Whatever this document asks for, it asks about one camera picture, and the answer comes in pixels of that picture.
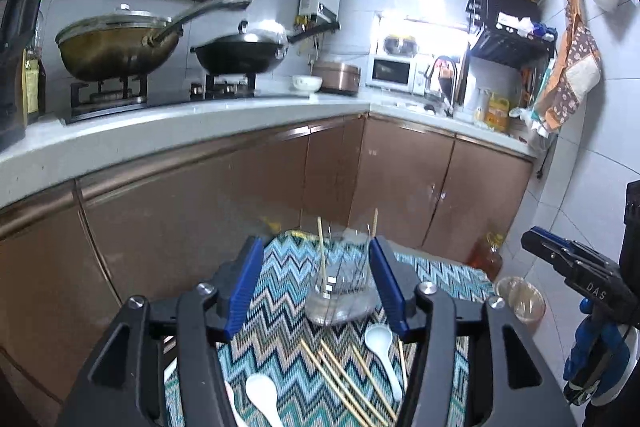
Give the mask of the blue gloved right hand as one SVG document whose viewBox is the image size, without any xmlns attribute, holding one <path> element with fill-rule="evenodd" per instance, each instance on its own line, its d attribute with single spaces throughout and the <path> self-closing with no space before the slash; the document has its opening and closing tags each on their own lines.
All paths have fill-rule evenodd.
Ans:
<svg viewBox="0 0 640 427">
<path fill-rule="evenodd" d="M 636 366 L 639 332 L 613 322 L 587 298 L 579 310 L 586 317 L 565 361 L 563 395 L 571 405 L 605 407 L 620 395 Z"/>
</svg>

